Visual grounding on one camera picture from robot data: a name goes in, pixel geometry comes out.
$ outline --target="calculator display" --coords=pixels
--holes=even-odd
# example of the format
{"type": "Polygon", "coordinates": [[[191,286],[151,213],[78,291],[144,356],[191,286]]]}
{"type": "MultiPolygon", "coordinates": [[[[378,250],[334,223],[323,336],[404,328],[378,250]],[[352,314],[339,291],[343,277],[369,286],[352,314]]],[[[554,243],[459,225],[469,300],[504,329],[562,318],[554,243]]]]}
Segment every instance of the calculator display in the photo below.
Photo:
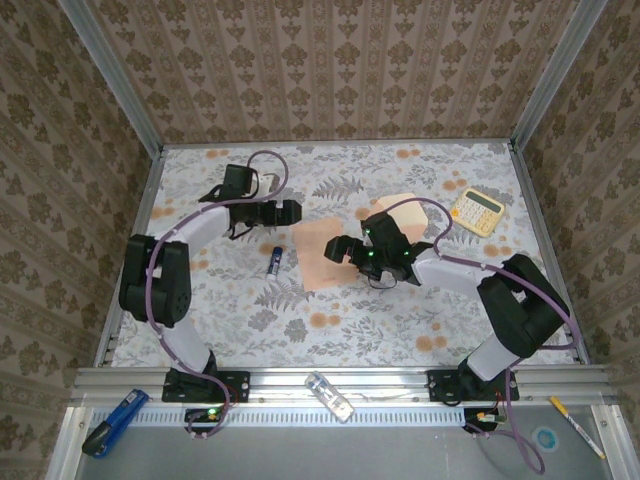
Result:
{"type": "Polygon", "coordinates": [[[483,207],[487,207],[492,212],[500,213],[500,207],[498,205],[490,202],[484,197],[481,197],[475,192],[472,192],[472,191],[467,192],[467,198],[473,200],[474,202],[478,202],[483,207]]]}

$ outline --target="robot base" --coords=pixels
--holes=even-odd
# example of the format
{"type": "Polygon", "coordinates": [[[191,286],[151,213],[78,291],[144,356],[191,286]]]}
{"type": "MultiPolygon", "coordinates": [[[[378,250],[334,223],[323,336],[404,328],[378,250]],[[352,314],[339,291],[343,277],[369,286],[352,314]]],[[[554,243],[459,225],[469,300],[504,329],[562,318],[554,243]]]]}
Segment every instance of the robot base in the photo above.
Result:
{"type": "MultiPolygon", "coordinates": [[[[247,403],[251,374],[244,371],[218,371],[213,353],[204,374],[216,377],[227,387],[231,403],[247,403]]],[[[224,392],[215,383],[172,368],[164,379],[162,401],[166,403],[224,403],[224,392]]]]}
{"type": "MultiPolygon", "coordinates": [[[[483,382],[480,388],[471,393],[469,389],[464,388],[460,381],[460,370],[428,370],[427,379],[429,381],[429,397],[432,401],[458,403],[464,401],[487,401],[495,402],[497,393],[506,398],[505,391],[505,375],[506,371],[500,373],[490,382],[483,382]]],[[[515,376],[511,376],[511,399],[518,400],[518,385],[515,383],[515,376]]]]}

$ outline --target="yellow calculator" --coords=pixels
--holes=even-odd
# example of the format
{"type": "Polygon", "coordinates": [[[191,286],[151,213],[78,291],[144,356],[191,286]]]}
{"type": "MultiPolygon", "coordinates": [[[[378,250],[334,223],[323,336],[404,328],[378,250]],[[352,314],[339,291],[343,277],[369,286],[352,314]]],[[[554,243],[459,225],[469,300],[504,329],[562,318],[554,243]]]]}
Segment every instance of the yellow calculator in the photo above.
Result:
{"type": "Polygon", "coordinates": [[[504,213],[504,205],[473,188],[467,188],[451,209],[453,221],[476,235],[488,237],[504,213]]]}

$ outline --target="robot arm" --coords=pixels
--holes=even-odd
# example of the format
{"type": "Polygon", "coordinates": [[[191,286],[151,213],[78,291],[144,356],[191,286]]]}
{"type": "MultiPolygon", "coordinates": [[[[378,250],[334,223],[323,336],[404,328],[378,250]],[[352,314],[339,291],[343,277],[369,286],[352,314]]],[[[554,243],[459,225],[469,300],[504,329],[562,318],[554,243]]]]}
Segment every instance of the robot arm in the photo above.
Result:
{"type": "MultiPolygon", "coordinates": [[[[243,223],[252,228],[257,225],[285,226],[300,221],[302,207],[293,200],[284,200],[282,207],[276,201],[239,203],[206,209],[211,203],[234,198],[266,195],[271,188],[266,177],[248,167],[228,165],[222,185],[215,187],[200,199],[204,202],[202,214],[175,232],[170,242],[162,245],[157,267],[153,272],[152,308],[156,323],[163,327],[162,338],[171,351],[189,369],[214,374],[215,357],[202,342],[190,321],[181,321],[191,304],[190,258],[205,245],[225,232],[243,223]]],[[[161,235],[134,235],[127,243],[119,303],[141,322],[147,321],[144,295],[150,254],[161,235]]],[[[173,368],[184,369],[173,362],[173,368]]]]}
{"type": "MultiPolygon", "coordinates": [[[[521,284],[495,273],[495,267],[477,268],[478,262],[464,260],[452,263],[441,258],[430,243],[410,244],[385,212],[364,220],[362,229],[364,241],[336,237],[327,244],[325,256],[341,263],[347,255],[361,273],[376,281],[386,271],[397,281],[442,287],[483,303],[494,333],[458,367],[456,390],[461,400],[482,396],[494,379],[533,355],[563,324],[551,306],[521,284]]],[[[530,258],[516,254],[501,269],[542,290],[568,314],[566,304],[530,258]]]]}

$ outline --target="blue utility knife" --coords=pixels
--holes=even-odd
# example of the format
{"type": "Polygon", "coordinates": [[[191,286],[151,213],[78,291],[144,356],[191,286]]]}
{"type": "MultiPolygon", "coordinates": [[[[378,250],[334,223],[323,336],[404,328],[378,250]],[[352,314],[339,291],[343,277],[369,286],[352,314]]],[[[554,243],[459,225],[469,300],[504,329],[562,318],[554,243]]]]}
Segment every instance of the blue utility knife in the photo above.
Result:
{"type": "Polygon", "coordinates": [[[105,457],[147,400],[149,395],[142,390],[131,390],[111,415],[87,437],[82,444],[82,452],[94,458],[105,457]]]}

